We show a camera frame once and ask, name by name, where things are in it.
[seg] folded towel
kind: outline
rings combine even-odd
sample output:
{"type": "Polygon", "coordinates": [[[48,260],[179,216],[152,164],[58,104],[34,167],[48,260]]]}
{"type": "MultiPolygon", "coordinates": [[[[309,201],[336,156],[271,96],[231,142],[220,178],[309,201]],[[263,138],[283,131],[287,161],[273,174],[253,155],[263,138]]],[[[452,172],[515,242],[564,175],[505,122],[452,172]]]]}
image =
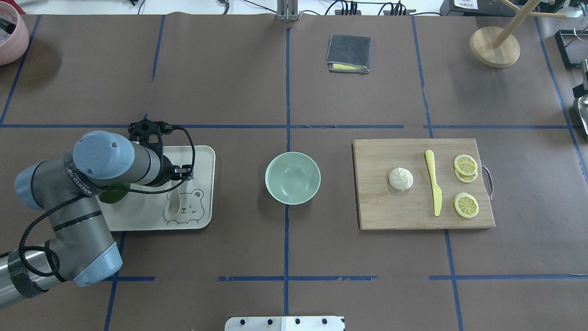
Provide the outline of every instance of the folded towel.
{"type": "Polygon", "coordinates": [[[370,67],[370,42],[368,37],[332,35],[326,60],[329,70],[367,74],[370,67]]]}

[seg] pink bowl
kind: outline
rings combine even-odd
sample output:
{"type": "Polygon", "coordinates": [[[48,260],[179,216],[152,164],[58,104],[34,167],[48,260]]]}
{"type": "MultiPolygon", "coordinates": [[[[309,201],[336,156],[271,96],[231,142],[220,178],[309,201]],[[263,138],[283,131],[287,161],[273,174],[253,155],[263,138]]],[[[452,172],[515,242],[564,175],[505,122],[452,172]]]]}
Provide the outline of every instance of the pink bowl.
{"type": "Polygon", "coordinates": [[[0,2],[0,17],[16,23],[16,29],[9,35],[0,30],[0,65],[18,60],[29,45],[29,30],[25,22],[13,6],[0,2]]]}

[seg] wooden stand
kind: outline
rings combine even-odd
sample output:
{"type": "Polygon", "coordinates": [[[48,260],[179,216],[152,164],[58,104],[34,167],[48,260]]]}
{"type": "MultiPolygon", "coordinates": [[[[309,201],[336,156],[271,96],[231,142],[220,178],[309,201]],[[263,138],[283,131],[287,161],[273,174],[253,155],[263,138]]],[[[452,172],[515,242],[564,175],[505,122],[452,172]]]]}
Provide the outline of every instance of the wooden stand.
{"type": "Polygon", "coordinates": [[[529,0],[521,9],[508,0],[501,1],[505,4],[508,3],[509,7],[517,11],[517,14],[509,24],[504,29],[498,27],[481,28],[474,32],[470,38],[470,48],[474,56],[480,62],[494,68],[509,67],[519,59],[519,42],[512,35],[512,32],[527,16],[530,14],[533,14],[533,16],[554,16],[554,14],[540,15],[543,13],[532,13],[533,8],[537,7],[541,0],[529,0]]]}

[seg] knife handle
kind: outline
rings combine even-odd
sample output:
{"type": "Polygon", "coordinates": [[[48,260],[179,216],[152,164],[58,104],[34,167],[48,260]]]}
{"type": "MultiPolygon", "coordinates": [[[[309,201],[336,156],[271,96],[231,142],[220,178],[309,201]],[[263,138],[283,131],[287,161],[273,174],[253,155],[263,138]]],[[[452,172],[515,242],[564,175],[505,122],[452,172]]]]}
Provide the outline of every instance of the knife handle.
{"type": "Polygon", "coordinates": [[[425,159],[427,160],[427,168],[429,168],[429,176],[431,176],[431,183],[437,183],[437,176],[435,174],[435,154],[432,150],[425,151],[425,159]]]}

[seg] blue joint cap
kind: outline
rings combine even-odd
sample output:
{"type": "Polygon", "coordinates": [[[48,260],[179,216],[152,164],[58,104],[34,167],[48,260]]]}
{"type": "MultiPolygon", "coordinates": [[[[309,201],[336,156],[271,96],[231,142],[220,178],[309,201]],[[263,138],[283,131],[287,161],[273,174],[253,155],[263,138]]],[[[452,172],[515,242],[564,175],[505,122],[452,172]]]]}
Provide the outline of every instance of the blue joint cap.
{"type": "Polygon", "coordinates": [[[25,203],[25,206],[34,209],[34,210],[43,210],[43,207],[39,206],[39,204],[35,201],[35,197],[33,197],[33,176],[35,175],[35,170],[37,167],[43,163],[41,161],[32,167],[28,167],[21,171],[16,177],[14,181],[14,190],[16,191],[16,196],[25,203]]]}
{"type": "Polygon", "coordinates": [[[113,179],[124,174],[135,160],[132,142],[106,131],[86,133],[73,148],[73,163],[94,179],[113,179]]]}
{"type": "Polygon", "coordinates": [[[79,287],[90,286],[117,272],[122,266],[121,254],[112,243],[105,251],[92,261],[73,281],[79,287]]]}

